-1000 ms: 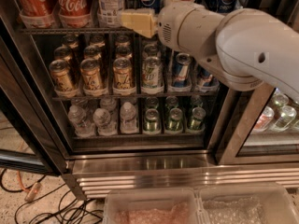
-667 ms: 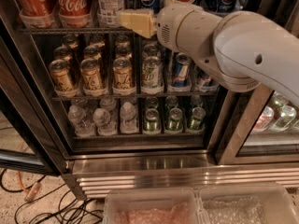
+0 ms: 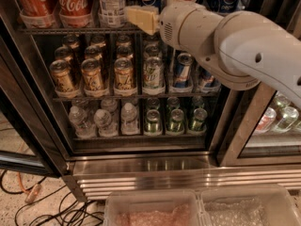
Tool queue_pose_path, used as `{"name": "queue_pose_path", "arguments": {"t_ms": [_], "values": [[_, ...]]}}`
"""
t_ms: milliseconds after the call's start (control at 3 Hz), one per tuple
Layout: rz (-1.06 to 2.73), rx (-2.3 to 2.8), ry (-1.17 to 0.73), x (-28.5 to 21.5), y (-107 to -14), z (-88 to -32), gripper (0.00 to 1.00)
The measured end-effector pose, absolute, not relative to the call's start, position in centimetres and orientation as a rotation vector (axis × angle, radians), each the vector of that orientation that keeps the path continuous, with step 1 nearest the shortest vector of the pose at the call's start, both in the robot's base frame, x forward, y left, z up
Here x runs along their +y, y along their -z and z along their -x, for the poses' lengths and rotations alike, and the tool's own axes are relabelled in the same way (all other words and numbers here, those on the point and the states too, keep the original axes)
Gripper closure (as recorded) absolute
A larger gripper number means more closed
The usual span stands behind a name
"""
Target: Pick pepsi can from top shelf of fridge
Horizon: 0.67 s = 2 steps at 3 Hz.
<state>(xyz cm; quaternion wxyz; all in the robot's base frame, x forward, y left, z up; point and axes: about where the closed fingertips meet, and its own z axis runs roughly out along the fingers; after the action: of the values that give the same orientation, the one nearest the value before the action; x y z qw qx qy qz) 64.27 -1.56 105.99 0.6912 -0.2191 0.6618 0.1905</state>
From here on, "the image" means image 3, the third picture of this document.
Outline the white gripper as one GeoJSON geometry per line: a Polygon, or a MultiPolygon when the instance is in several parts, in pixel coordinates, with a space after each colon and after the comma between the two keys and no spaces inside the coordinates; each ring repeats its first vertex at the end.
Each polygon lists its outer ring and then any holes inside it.
{"type": "Polygon", "coordinates": [[[153,6],[128,6],[126,21],[149,35],[159,31],[164,43],[185,51],[195,59],[213,55],[214,32],[223,19],[204,6],[183,0],[166,0],[159,19],[159,9],[153,6]]]}

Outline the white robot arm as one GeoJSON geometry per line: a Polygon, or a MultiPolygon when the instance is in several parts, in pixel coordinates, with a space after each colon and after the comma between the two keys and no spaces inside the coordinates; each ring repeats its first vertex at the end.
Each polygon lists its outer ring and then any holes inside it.
{"type": "Polygon", "coordinates": [[[221,16],[191,1],[168,0],[162,10],[128,6],[125,18],[191,54],[227,88],[247,90],[263,82],[301,106],[301,42],[260,14],[221,16]]]}

